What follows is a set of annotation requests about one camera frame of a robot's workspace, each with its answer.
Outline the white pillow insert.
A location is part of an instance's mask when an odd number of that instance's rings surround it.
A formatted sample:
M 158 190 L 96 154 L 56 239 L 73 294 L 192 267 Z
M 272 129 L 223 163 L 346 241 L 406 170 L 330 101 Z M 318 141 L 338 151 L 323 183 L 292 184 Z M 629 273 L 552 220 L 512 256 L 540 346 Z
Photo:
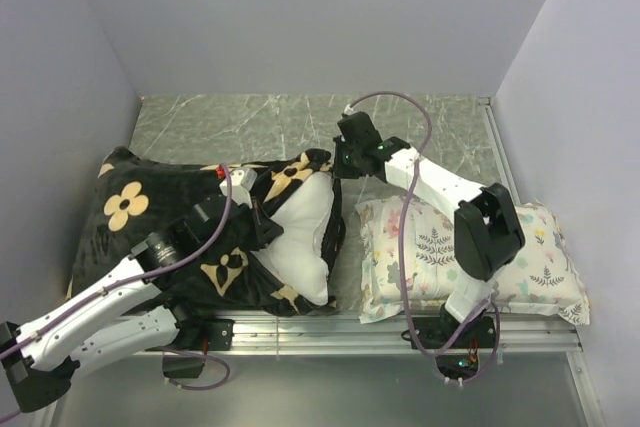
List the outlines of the white pillow insert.
M 321 246 L 333 201 L 331 177 L 312 174 L 272 216 L 283 233 L 254 253 L 279 281 L 318 306 L 328 301 L 329 268 Z

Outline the black floral plush pillowcase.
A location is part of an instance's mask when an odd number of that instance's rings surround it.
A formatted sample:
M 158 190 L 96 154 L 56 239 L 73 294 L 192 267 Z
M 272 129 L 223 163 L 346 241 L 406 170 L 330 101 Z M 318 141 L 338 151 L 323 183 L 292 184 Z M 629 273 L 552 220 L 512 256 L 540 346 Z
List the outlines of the black floral plush pillowcase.
M 330 313 L 329 278 L 344 243 L 341 184 L 331 155 L 311 148 L 252 161 L 246 205 L 222 194 L 224 169 L 142 159 L 119 147 L 103 161 L 72 266 L 75 297 L 136 247 L 159 300 L 279 317 Z

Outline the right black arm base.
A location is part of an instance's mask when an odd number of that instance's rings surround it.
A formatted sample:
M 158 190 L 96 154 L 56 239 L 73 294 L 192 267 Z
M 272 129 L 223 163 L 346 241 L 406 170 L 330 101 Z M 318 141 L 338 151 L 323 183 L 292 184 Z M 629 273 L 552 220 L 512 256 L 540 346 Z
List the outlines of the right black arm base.
M 462 388 L 482 376 L 498 358 L 501 322 L 481 314 L 462 329 L 444 318 L 414 317 L 417 341 L 409 329 L 400 334 L 412 350 L 429 352 L 434 359 L 435 375 L 445 384 Z

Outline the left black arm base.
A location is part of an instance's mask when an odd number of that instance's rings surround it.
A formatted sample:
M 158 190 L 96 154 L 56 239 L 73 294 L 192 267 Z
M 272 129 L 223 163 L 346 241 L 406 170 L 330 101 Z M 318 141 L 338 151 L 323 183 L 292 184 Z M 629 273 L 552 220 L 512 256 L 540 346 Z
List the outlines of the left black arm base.
M 214 351 L 229 351 L 235 322 L 213 318 L 186 326 L 168 347 L 208 355 Z M 197 379 L 204 371 L 206 361 L 201 358 L 175 355 L 162 360 L 163 375 L 169 380 Z

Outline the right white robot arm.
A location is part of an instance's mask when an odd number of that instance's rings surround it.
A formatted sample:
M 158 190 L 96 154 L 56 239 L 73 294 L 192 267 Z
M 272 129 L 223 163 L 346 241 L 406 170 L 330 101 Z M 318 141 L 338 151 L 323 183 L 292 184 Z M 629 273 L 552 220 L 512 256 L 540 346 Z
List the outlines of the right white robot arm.
M 449 345 L 465 345 L 476 332 L 473 319 L 490 300 L 490 280 L 526 243 L 509 190 L 500 183 L 483 186 L 460 177 L 397 137 L 384 140 L 365 112 L 347 107 L 338 128 L 341 134 L 334 138 L 337 177 L 376 177 L 406 191 L 398 236 L 404 303 L 408 302 L 404 233 L 411 199 L 430 204 L 452 222 L 454 254 L 462 274 L 445 302 L 440 332 Z

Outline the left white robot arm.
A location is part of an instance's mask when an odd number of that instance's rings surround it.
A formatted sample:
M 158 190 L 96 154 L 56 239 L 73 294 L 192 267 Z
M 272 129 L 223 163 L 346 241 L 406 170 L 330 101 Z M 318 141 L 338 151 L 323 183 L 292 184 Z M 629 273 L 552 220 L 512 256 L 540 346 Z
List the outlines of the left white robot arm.
M 38 411 L 73 381 L 146 349 L 201 347 L 208 319 L 173 298 L 130 321 L 120 316 L 199 273 L 205 253 L 260 250 L 283 232 L 259 207 L 224 195 L 150 233 L 103 278 L 48 314 L 1 325 L 1 363 L 19 410 Z

